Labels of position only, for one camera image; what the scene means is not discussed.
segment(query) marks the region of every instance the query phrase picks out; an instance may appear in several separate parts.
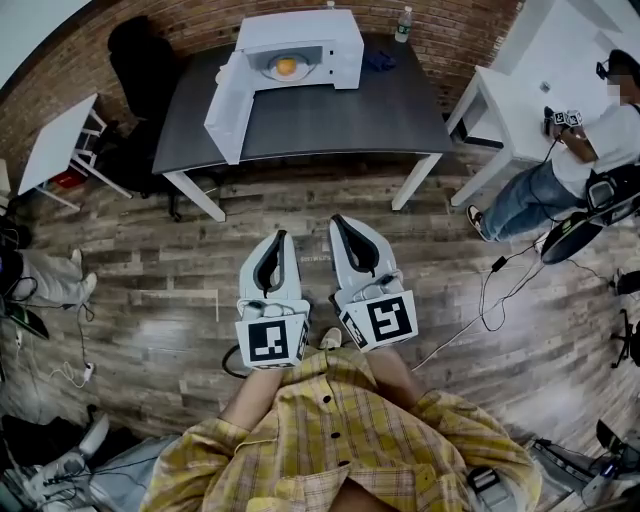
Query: white cable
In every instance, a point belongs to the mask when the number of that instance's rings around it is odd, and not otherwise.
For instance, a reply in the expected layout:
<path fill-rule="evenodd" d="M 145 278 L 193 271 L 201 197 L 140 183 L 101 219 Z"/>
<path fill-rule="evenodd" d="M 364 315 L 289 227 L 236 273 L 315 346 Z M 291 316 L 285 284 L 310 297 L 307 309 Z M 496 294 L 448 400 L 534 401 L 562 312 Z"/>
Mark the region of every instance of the white cable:
<path fill-rule="evenodd" d="M 62 374 L 62 376 L 65 379 L 67 379 L 69 382 L 71 382 L 71 384 L 73 384 L 78 389 L 82 389 L 84 387 L 84 385 L 88 382 L 88 381 L 85 380 L 82 384 L 76 384 L 76 381 L 74 380 L 75 379 L 75 372 L 73 371 L 73 368 L 71 368 L 71 365 L 69 364 L 69 361 L 65 361 L 61 368 L 56 368 L 55 370 L 53 370 L 49 374 L 49 377 L 47 378 L 47 380 L 51 380 L 51 377 L 53 377 L 56 373 Z"/>
<path fill-rule="evenodd" d="M 509 293 L 507 293 L 507 295 L 505 295 L 505 297 L 509 297 L 509 295 L 511 295 L 511 293 L 518 287 L 520 286 L 520 284 L 528 278 L 529 274 L 531 273 L 531 269 L 533 269 L 533 267 L 535 266 L 535 262 L 534 265 L 531 265 L 529 267 L 529 270 L 527 270 L 527 273 L 524 275 L 524 277 L 522 279 L 520 279 L 520 281 L 518 281 L 516 283 L 516 285 L 511 288 L 511 291 L 509 291 Z M 487 313 L 489 313 L 490 311 L 492 311 L 495 307 L 498 306 L 498 304 L 500 304 L 501 301 L 504 301 L 505 298 L 502 297 L 500 299 L 498 299 L 496 301 L 496 303 L 491 306 L 488 310 L 484 311 L 483 314 L 486 315 Z M 438 352 L 440 352 L 443 348 L 447 347 L 449 344 L 451 344 L 451 342 L 453 342 L 453 340 L 455 340 L 458 336 L 460 336 L 463 332 L 465 332 L 469 327 L 471 327 L 477 320 L 480 319 L 482 315 L 478 315 L 476 316 L 473 320 L 471 320 L 467 325 L 465 325 L 462 329 L 460 329 L 456 334 L 453 335 L 452 338 L 449 338 L 449 340 L 447 340 L 446 342 L 444 342 L 442 345 L 440 345 L 439 347 L 437 347 L 433 352 L 431 352 L 427 357 L 425 357 L 422 361 L 420 361 L 416 366 L 414 366 L 413 368 L 411 368 L 412 372 L 415 372 L 416 370 L 418 370 L 419 368 L 421 368 L 422 366 L 424 366 L 427 361 L 429 361 L 430 359 L 432 359 Z"/>

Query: shoe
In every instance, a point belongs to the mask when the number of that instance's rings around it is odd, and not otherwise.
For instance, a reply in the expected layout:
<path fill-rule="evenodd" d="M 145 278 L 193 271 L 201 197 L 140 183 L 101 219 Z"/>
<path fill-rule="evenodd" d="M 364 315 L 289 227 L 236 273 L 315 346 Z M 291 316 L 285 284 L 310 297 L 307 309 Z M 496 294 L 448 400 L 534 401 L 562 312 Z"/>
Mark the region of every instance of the shoe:
<path fill-rule="evenodd" d="M 320 350 L 339 348 L 340 345 L 342 345 L 342 332 L 337 327 L 332 327 L 322 338 Z"/>
<path fill-rule="evenodd" d="M 71 253 L 71 261 L 78 267 L 82 267 L 82 252 L 80 252 L 80 249 L 73 250 Z"/>
<path fill-rule="evenodd" d="M 84 300 L 82 301 L 84 303 L 89 300 L 89 297 L 91 297 L 93 290 L 96 289 L 96 285 L 98 284 L 98 276 L 95 272 L 91 272 L 91 274 L 89 274 L 82 280 L 82 283 L 84 284 L 85 288 L 85 296 Z"/>
<path fill-rule="evenodd" d="M 613 288 L 613 294 L 615 296 L 618 296 L 618 283 L 620 282 L 620 278 L 622 277 L 622 270 L 617 269 L 616 273 L 613 274 L 613 277 L 611 278 L 611 281 L 609 281 L 609 286 L 611 286 L 611 288 Z"/>
<path fill-rule="evenodd" d="M 549 236 L 549 233 L 551 233 L 551 231 L 547 231 L 544 235 L 540 236 L 540 238 L 538 238 L 534 242 L 533 248 L 536 250 L 538 254 L 542 254 L 542 248 L 544 247 L 544 243 L 547 241 L 547 237 Z"/>
<path fill-rule="evenodd" d="M 482 234 L 482 227 L 480 226 L 480 221 L 482 220 L 482 212 L 480 210 L 478 210 L 473 205 L 469 206 L 467 208 L 467 219 L 469 219 L 471 225 L 475 228 L 475 230 L 485 242 L 493 242 L 493 240 L 488 239 Z"/>

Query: leg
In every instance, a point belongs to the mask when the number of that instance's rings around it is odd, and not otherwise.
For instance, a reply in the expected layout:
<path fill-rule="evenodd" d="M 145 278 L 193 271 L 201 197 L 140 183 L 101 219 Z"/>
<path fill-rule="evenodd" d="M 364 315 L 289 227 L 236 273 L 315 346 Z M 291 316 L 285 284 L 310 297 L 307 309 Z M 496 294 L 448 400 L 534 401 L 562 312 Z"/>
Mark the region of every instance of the leg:
<path fill-rule="evenodd" d="M 44 185 L 40 185 L 39 187 L 36 187 L 36 190 L 38 192 L 43 193 L 45 196 L 50 197 L 51 199 L 55 199 L 59 203 L 62 203 L 65 206 L 68 206 L 69 208 L 71 208 L 72 210 L 75 210 L 76 212 L 80 211 L 80 207 L 77 204 L 70 203 L 66 199 L 62 199 L 61 197 L 58 197 L 53 192 L 49 192 L 46 188 L 44 188 Z"/>
<path fill-rule="evenodd" d="M 552 163 L 547 162 L 518 174 L 500 191 L 482 217 L 482 233 L 492 240 L 505 240 L 577 204 L 578 199 L 560 184 Z"/>
<path fill-rule="evenodd" d="M 513 160 L 513 155 L 506 147 L 494 156 L 478 173 L 451 198 L 452 206 L 460 206 L 490 179 L 504 169 Z"/>
<path fill-rule="evenodd" d="M 47 256 L 39 251 L 20 251 L 24 269 L 23 278 L 16 287 L 14 297 L 32 298 L 45 304 L 82 304 L 96 285 L 95 274 L 82 279 L 82 270 L 71 260 Z"/>
<path fill-rule="evenodd" d="M 429 155 L 427 158 L 423 158 L 415 165 L 411 174 L 409 174 L 409 177 L 404 181 L 402 187 L 400 187 L 396 197 L 391 201 L 392 210 L 399 210 L 405 205 L 441 157 L 442 153 L 435 153 L 433 155 Z"/>
<path fill-rule="evenodd" d="M 447 131 L 449 134 L 451 134 L 451 132 L 455 130 L 456 126 L 458 126 L 462 116 L 467 112 L 471 103 L 473 103 L 473 100 L 478 95 L 478 91 L 480 90 L 478 87 L 479 80 L 480 79 L 477 74 L 473 76 L 471 82 L 469 82 L 469 85 L 460 97 L 460 101 L 458 101 L 456 108 L 453 109 L 449 119 L 447 119 Z"/>
<path fill-rule="evenodd" d="M 164 175 L 178 190 L 185 196 L 196 203 L 200 208 L 207 212 L 218 222 L 224 222 L 227 218 L 220 207 L 214 203 L 191 179 L 184 171 L 170 172 Z"/>
<path fill-rule="evenodd" d="M 74 155 L 73 156 L 73 161 L 78 163 L 80 166 L 84 167 L 87 171 L 89 171 L 91 174 L 93 174 L 96 178 L 99 178 L 102 181 L 104 181 L 112 189 L 120 192 L 127 199 L 131 199 L 133 197 L 129 192 L 127 192 L 125 189 L 123 189 L 120 185 L 116 185 L 113 181 L 111 181 L 109 178 L 107 178 L 104 174 L 102 174 L 101 172 L 96 171 L 87 162 L 82 160 L 82 158 L 79 158 L 76 155 Z"/>
<path fill-rule="evenodd" d="M 555 208 L 552 206 L 542 207 L 539 204 L 529 204 L 528 208 L 509 222 L 507 222 L 498 233 L 496 240 L 509 240 L 520 233 L 526 233 L 541 226 L 549 220 L 549 216 L 554 216 L 566 211 L 568 208 Z"/>

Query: dark gray table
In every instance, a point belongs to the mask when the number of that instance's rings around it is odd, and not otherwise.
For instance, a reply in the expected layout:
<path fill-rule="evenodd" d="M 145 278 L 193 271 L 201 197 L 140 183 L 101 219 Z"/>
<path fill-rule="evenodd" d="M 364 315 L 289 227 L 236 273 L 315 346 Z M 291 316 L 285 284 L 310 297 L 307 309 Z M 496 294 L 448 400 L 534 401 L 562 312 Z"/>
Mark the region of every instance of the dark gray table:
<path fill-rule="evenodd" d="M 255 95 L 241 161 L 320 153 L 428 154 L 418 162 L 394 199 L 400 209 L 452 144 L 431 85 L 408 44 L 393 36 L 363 34 L 365 52 L 383 50 L 396 67 L 376 72 L 363 65 L 360 87 L 289 87 Z M 213 218 L 224 212 L 184 173 L 226 164 L 204 128 L 216 90 L 215 77 L 234 45 L 191 57 L 165 119 L 154 174 L 164 174 Z"/>

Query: white wall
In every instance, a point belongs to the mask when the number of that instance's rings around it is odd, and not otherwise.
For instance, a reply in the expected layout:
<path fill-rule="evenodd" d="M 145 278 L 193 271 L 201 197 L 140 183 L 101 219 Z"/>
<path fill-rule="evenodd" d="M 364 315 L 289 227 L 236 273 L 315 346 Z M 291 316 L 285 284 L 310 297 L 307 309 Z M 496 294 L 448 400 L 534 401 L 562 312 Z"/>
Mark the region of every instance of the white wall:
<path fill-rule="evenodd" d="M 612 101 L 595 67 L 613 48 L 640 62 L 640 16 L 628 0 L 526 0 L 491 67 L 528 86 L 547 82 L 553 96 L 588 122 Z M 470 135 L 496 140 L 482 102 L 464 121 Z"/>
<path fill-rule="evenodd" d="M 90 0 L 0 0 L 0 88 L 69 16 Z"/>

